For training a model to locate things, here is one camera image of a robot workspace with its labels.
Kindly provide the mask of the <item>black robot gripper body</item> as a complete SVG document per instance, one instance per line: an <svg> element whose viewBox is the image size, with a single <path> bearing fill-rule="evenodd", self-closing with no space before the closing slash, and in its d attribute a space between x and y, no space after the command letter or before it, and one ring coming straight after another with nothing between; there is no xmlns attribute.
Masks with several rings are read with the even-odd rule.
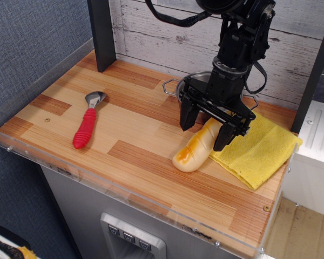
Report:
<svg viewBox="0 0 324 259"><path fill-rule="evenodd" d="M247 66L230 68L214 58L208 83L186 76L183 95L188 93L197 101L199 111L207 113L211 118L222 124L229 122L237 125L239 129L235 136L244 136L255 119L253 112L240 99L247 72Z"/></svg>

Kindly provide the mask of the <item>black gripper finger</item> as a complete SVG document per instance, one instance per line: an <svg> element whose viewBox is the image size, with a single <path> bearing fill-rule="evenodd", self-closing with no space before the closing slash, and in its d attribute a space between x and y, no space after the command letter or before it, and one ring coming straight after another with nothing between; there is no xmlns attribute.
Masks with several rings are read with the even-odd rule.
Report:
<svg viewBox="0 0 324 259"><path fill-rule="evenodd" d="M179 124L183 131L186 131L194 126L199 114L197 101L188 93L185 93L181 99Z"/></svg>
<svg viewBox="0 0 324 259"><path fill-rule="evenodd" d="M238 129L238 126L235 124L229 122L224 123L219 130L219 134L214 143L213 150L222 151L225 146L228 145L235 137Z"/></svg>

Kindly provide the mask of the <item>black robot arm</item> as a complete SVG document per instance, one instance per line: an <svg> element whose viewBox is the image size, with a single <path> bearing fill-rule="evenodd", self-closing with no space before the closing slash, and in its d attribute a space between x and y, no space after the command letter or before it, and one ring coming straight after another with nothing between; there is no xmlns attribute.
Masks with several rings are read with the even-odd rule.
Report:
<svg viewBox="0 0 324 259"><path fill-rule="evenodd" d="M219 52L207 82L193 76L184 78L180 93L180 126L193 127L200 111L222 123L214 142L214 151L239 135L246 135L256 116L241 101L248 90L247 79L252 66L263 75L258 63L269 49L268 32L275 15L275 1L198 1L206 12L222 16Z"/></svg>

